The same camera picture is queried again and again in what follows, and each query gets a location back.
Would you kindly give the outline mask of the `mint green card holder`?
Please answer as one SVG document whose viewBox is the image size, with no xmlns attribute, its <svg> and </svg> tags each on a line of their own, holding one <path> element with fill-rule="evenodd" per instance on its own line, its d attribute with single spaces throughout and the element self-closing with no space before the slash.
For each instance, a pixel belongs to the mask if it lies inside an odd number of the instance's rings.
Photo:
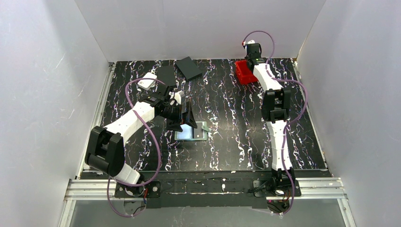
<svg viewBox="0 0 401 227">
<path fill-rule="evenodd" d="M 187 124 L 181 125 L 183 131 L 176 131 L 174 139 L 177 141 L 206 141 L 209 133 L 207 122 L 196 122 L 196 124 L 197 128 Z"/>
</svg>

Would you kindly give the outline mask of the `red plastic bin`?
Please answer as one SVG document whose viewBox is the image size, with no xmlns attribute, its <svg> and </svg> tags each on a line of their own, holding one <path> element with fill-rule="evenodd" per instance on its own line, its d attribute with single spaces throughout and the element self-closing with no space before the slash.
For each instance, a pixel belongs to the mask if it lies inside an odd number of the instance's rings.
<svg viewBox="0 0 401 227">
<path fill-rule="evenodd" d="M 258 79 L 253 75 L 253 73 L 248 68 L 246 60 L 240 60 L 235 62 L 235 74 L 241 85 L 258 82 Z"/>
</svg>

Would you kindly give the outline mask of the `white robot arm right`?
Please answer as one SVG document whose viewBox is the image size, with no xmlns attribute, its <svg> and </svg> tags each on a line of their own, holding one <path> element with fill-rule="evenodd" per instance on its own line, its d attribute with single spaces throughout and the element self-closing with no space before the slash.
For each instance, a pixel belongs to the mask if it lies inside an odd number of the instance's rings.
<svg viewBox="0 0 401 227">
<path fill-rule="evenodd" d="M 291 91 L 284 89 L 271 74 L 267 58 L 262 57 L 262 47 L 254 40 L 244 41 L 246 63 L 264 91 L 262 118 L 267 122 L 271 148 L 272 172 L 276 182 L 293 181 L 292 164 L 288 156 L 286 126 L 289 119 Z"/>
</svg>

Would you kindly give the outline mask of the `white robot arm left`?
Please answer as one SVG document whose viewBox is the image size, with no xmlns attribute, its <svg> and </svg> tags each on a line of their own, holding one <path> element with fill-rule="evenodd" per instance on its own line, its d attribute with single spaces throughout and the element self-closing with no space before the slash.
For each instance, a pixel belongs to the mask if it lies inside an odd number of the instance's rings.
<svg viewBox="0 0 401 227">
<path fill-rule="evenodd" d="M 182 125 L 197 127 L 190 101 L 184 102 L 181 92 L 175 92 L 171 86 L 159 85 L 157 90 L 141 95 L 131 109 L 119 119 L 104 127 L 92 128 L 84 158 L 85 164 L 109 175 L 116 182 L 138 187 L 152 182 L 161 168 L 161 148 L 157 141 L 157 169 L 154 175 L 140 183 L 140 173 L 125 161 L 125 144 L 141 127 L 145 127 L 152 139 L 156 139 L 148 122 L 155 117 L 166 119 L 169 131 L 182 132 Z"/>
</svg>

